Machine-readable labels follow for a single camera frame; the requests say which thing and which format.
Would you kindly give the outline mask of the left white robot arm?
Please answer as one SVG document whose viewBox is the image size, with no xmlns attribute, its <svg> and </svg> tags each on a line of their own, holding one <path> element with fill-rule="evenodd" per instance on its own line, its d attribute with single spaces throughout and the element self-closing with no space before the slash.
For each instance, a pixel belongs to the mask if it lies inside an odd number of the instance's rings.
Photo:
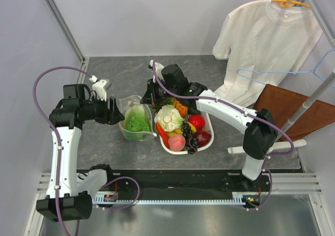
<svg viewBox="0 0 335 236">
<path fill-rule="evenodd" d="M 124 120 L 116 100 L 107 96 L 111 83 L 101 79 L 92 87 L 70 84 L 63 87 L 63 98 L 49 115 L 55 130 L 52 132 L 53 155 L 49 185 L 44 199 L 36 210 L 51 221 L 88 219 L 97 192 L 111 190 L 115 184 L 108 164 L 97 164 L 88 170 L 82 182 L 77 181 L 77 152 L 83 124 L 93 120 L 114 125 Z"/>
</svg>

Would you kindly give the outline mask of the pink toy peach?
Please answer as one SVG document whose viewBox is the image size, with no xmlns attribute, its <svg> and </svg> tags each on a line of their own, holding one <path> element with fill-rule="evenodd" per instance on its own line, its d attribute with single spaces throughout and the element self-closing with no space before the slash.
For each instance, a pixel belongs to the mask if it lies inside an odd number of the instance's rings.
<svg viewBox="0 0 335 236">
<path fill-rule="evenodd" d="M 185 138 L 180 134 L 175 134 L 168 139 L 170 150 L 173 152 L 179 152 L 183 150 L 186 144 Z"/>
</svg>

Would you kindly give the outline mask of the clear dotted zip top bag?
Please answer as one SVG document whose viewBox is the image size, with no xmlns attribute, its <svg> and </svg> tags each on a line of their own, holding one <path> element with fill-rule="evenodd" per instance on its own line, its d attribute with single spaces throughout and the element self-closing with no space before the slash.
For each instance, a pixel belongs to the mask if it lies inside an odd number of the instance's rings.
<svg viewBox="0 0 335 236">
<path fill-rule="evenodd" d="M 119 100 L 124 120 L 119 123 L 123 136 L 128 140 L 148 141 L 157 137 L 154 132 L 152 114 L 146 104 L 141 103 L 138 95 L 128 96 Z"/>
</svg>

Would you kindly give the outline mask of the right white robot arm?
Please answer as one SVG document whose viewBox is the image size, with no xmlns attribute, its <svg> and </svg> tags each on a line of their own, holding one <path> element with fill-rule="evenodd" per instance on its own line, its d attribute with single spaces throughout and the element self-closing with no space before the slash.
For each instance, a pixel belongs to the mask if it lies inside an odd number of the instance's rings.
<svg viewBox="0 0 335 236">
<path fill-rule="evenodd" d="M 163 66 L 150 61 L 148 68 L 154 75 L 147 81 L 142 102 L 154 106 L 175 97 L 182 105 L 213 115 L 236 128 L 244 135 L 242 148 L 247 155 L 240 185 L 247 191 L 257 187 L 265 156 L 277 137 L 271 113 L 266 109 L 256 111 L 241 107 L 219 97 L 203 84 L 189 82 L 177 64 Z"/>
</svg>

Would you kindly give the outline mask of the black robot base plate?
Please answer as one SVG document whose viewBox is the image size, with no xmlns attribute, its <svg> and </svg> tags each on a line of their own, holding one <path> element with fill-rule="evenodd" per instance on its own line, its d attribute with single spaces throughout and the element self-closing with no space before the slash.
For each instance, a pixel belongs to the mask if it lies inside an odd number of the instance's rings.
<svg viewBox="0 0 335 236">
<path fill-rule="evenodd" d="M 115 170 L 115 183 L 99 192 L 108 192 L 135 202 L 140 197 L 152 198 L 230 198 L 232 194 L 243 196 L 246 206 L 258 206 L 261 195 L 272 189 L 272 176 L 262 173 L 256 180 L 244 177 L 240 170 Z M 113 208 L 126 205 L 102 205 Z"/>
</svg>

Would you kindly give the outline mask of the green toy lettuce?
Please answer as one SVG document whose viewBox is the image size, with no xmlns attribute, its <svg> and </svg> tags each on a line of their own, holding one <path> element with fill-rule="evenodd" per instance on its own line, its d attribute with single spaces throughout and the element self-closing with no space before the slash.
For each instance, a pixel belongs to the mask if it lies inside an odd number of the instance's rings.
<svg viewBox="0 0 335 236">
<path fill-rule="evenodd" d="M 149 118 L 143 105 L 134 105 L 127 109 L 124 119 L 126 139 L 142 140 L 151 131 Z"/>
</svg>

